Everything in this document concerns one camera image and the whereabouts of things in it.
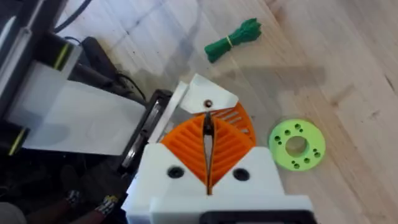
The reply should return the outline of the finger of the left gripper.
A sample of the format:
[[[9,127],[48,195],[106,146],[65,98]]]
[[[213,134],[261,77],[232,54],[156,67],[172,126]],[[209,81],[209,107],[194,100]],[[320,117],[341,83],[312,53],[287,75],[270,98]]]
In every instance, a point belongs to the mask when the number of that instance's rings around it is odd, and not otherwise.
[[[180,102],[181,109],[190,114],[233,108],[239,98],[209,79],[195,74]]]

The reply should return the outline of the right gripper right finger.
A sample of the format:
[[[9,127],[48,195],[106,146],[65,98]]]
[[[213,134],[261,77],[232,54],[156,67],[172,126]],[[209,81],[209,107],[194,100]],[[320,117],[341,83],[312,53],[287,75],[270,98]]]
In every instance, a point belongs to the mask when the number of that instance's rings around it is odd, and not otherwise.
[[[213,138],[207,161],[208,195],[284,193],[271,153],[256,145],[246,114],[227,119],[208,113],[207,134]]]

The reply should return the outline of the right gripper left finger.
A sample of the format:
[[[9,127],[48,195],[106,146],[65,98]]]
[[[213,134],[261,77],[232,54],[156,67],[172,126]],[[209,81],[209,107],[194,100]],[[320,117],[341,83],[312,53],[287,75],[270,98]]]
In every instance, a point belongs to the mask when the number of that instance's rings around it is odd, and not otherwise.
[[[129,198],[207,197],[204,125],[205,115],[194,116],[161,141],[147,144]]]

